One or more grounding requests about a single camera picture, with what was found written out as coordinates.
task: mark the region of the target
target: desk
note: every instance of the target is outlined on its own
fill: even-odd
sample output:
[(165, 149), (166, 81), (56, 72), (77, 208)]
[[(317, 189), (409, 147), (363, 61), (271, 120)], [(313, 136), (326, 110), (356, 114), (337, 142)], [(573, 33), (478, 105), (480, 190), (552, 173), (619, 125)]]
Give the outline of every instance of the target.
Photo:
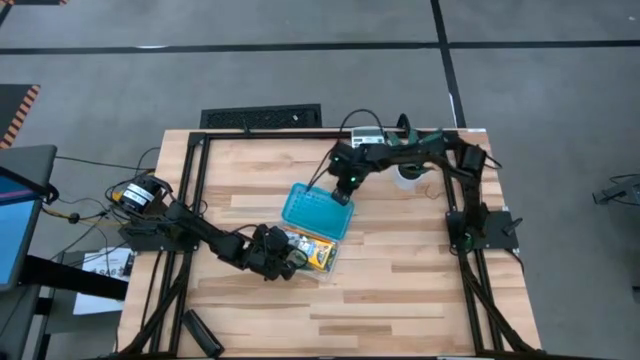
[[(460, 134), (467, 142), (490, 150), (484, 131), (461, 130)], [(176, 192), (188, 136), (186, 130), (167, 131), (158, 160), (156, 176)], [(291, 185), (309, 180), (332, 143), (212, 141), (203, 192), (209, 206), (205, 218), (227, 230), (248, 223), (278, 223)], [(218, 261), (207, 247), (201, 247), (193, 257), (186, 308), (200, 315), (226, 347), (227, 357), (473, 354), (458, 263), (448, 251), (442, 178), (439, 170), (433, 171), (417, 191), (407, 193), (393, 184), (391, 171), (370, 175), (354, 193), (355, 215), (327, 283), (300, 274), (289, 282), (264, 282), (256, 274)], [(318, 185), (331, 190), (335, 181), (325, 175)], [(489, 208), (501, 209), (504, 200), (495, 170), (484, 171), (482, 189)], [(140, 328), (156, 254), (136, 257), (118, 330), (121, 347)], [(538, 347), (519, 264), (504, 251), (486, 251), (485, 257), (496, 305), (522, 338)], [(150, 309), (155, 307), (161, 277), (156, 276)], [(478, 310), (485, 347), (491, 348), (486, 315), (481, 306)], [(161, 350), (167, 349), (172, 318), (170, 309)], [(178, 355), (202, 355), (185, 330)]]

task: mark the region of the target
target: floor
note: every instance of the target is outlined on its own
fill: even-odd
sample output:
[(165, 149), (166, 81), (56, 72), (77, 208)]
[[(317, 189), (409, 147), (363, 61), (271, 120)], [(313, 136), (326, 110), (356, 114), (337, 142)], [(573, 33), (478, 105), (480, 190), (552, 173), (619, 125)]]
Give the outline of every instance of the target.
[[(635, 0), (440, 3), (450, 42), (640, 39)], [(0, 51), (436, 42), (435, 25), (428, 0), (71, 0), (62, 7), (14, 6), (0, 28)], [(631, 290), (640, 279), (640, 213), (596, 206), (591, 193), (607, 186), (608, 177), (637, 169), (640, 47), (627, 45), (633, 44), (453, 47), (459, 96), (447, 82), (440, 51), (429, 48), (5, 54), (0, 83), (42, 86), (15, 146), (55, 144), (61, 155), (129, 165), (157, 146), (165, 129), (196, 128), (206, 108), (321, 103), (325, 126), (368, 107), (387, 124), (405, 112), (423, 127), (465, 120), (468, 127), (486, 128), (504, 165), (507, 203), (524, 218), (518, 235), (544, 348), (632, 359), (640, 352), (640, 304)], [(454, 117), (450, 91), (464, 118), (460, 109)], [(153, 164), (154, 156), (146, 162)], [(99, 198), (130, 174), (58, 161), (53, 183), (66, 199)], [(94, 210), (91, 204), (59, 209)], [(32, 253), (52, 255), (83, 231), (42, 218)], [(94, 234), (78, 248), (103, 244)], [(113, 331), (56, 336), (48, 358), (107, 353)], [(79, 345), (80, 337), (87, 342)]]

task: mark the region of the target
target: wooden table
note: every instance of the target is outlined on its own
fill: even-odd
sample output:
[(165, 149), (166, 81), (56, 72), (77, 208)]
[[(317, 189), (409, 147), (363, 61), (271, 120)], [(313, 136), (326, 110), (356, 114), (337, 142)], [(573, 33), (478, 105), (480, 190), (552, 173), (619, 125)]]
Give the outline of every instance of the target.
[[(188, 135), (188, 130), (167, 131), (158, 160), (156, 176), (176, 191)], [(461, 130), (460, 135), (490, 150), (486, 132)], [(277, 224), (291, 185), (309, 180), (332, 142), (214, 140), (203, 193), (209, 205), (205, 218), (227, 230)], [(325, 175), (318, 185), (332, 190), (335, 182)], [(504, 206), (495, 170), (485, 169), (482, 194), (490, 209)], [(329, 282), (303, 275), (264, 282), (218, 261), (206, 246), (196, 252), (186, 309), (202, 317), (226, 347), (224, 356), (474, 353), (457, 259), (448, 251), (440, 171), (427, 174), (411, 193), (394, 185), (390, 171), (372, 174), (353, 199), (355, 215)], [(539, 346), (519, 264), (504, 251), (485, 256), (496, 305), (525, 341)], [(155, 253), (136, 257), (119, 327), (121, 348), (140, 327), (155, 258)], [(156, 276), (150, 309), (161, 277)], [(478, 308), (485, 347), (491, 348), (486, 315), (479, 303)], [(165, 318), (161, 349), (168, 346), (172, 312)], [(183, 328), (179, 356), (202, 354)]]

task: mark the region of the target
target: paper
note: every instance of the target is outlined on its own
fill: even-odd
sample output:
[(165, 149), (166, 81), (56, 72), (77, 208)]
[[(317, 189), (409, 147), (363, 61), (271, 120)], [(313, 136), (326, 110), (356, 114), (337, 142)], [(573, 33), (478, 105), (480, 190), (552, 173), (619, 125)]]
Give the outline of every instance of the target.
[[(131, 249), (116, 249), (104, 255), (105, 252), (113, 250), (113, 248), (105, 248), (100, 252), (86, 253), (84, 255), (85, 263), (82, 264), (82, 270), (107, 275), (107, 257), (109, 258), (109, 274), (112, 278), (129, 282), (128, 276), (123, 276), (124, 267), (127, 258), (131, 254)], [(76, 303), (73, 307), (73, 315), (97, 314), (111, 311), (122, 311), (123, 301), (101, 298), (78, 293)]]

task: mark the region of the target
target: black aluminum frame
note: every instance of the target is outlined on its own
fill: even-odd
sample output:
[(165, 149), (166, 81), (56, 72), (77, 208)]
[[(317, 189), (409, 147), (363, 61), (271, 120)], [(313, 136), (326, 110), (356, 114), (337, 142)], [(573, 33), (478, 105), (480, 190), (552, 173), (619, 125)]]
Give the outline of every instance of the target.
[[(406, 133), (401, 130), (397, 130), (398, 136), (404, 137)], [(446, 130), (445, 132), (457, 133), (456, 130)], [(205, 178), (206, 172), (208, 170), (207, 163), (209, 160), (209, 153), (211, 149), (211, 141), (213, 140), (237, 140), (237, 139), (348, 139), (350, 137), (349, 132), (338, 132), (337, 129), (322, 129), (317, 131), (309, 131), (306, 129), (300, 129), (295, 131), (279, 131), (279, 130), (261, 130), (256, 132), (251, 132), (246, 134), (241, 131), (237, 132), (221, 132), (221, 133), (206, 133), (206, 132), (194, 132), (189, 135), (189, 141), (187, 146), (187, 153), (185, 155), (184, 160), (184, 168), (182, 171), (182, 179), (180, 181), (180, 193), (178, 198), (182, 201), (186, 198), (187, 192), (187, 184), (189, 182), (189, 176), (191, 173), (191, 167), (193, 165), (193, 157), (195, 153), (195, 147), (198, 145), (202, 146), (202, 151), (200, 153), (200, 161), (198, 164), (198, 173), (196, 175), (196, 183), (194, 189), (193, 196), (193, 211), (194, 213), (199, 213), (201, 211), (200, 205), (202, 200), (202, 193), (205, 186)], [(453, 190), (453, 181), (449, 172), (445, 169), (443, 170), (443, 178), (445, 182), (445, 190), (447, 194), (447, 202), (449, 205), (449, 211), (457, 211), (456, 205), (456, 197)], [(478, 272), (480, 275), (480, 283), (483, 291), (487, 294), (491, 302), (493, 302), (493, 295), (491, 291), (491, 285), (489, 282), (489, 275), (487, 272), (487, 265), (484, 258), (483, 250), (474, 250), (476, 256), (476, 263), (478, 267)], [(188, 262), (188, 267), (190, 269), (192, 253), (185, 253), (183, 261)], [(462, 269), (462, 264), (467, 260), (467, 254), (464, 251), (458, 252), (458, 262), (460, 268)], [(167, 259), (167, 264), (165, 266), (165, 272), (162, 278), (161, 289), (168, 289), (171, 283), (173, 268), (175, 265), (175, 253), (170, 253), (169, 258)], [(478, 310), (476, 307), (476, 302), (474, 298), (474, 293), (472, 289), (465, 283), (464, 279), (462, 281), (462, 286), (465, 295), (465, 301), (467, 305), (467, 311), (469, 314), (469, 324), (471, 328), (471, 335), (474, 343), (474, 350), (476, 354), (480, 354), (484, 349), (484, 343), (482, 340), (482, 330), (480, 328), (480, 320), (478, 317)], [(176, 299), (176, 308), (173, 316), (173, 323), (171, 327), (171, 336), (169, 342), (169, 353), (177, 354), (179, 341), (180, 341), (180, 332), (181, 332), (181, 315), (185, 311), (186, 304), (186, 295), (187, 289), (186, 287), (180, 292)], [(491, 331), (491, 337), (493, 340), (493, 348), (495, 351), (503, 351), (504, 347), (502, 345), (502, 337), (500, 332), (494, 323), (494, 321), (489, 318), (489, 326)], [(160, 331), (162, 326), (159, 326), (156, 329), (156, 333), (158, 340), (153, 342), (152, 339), (152, 347), (150, 347), (150, 352), (157, 352), (159, 349), (159, 338)], [(431, 359), (433, 357), (420, 357), (421, 359)]]

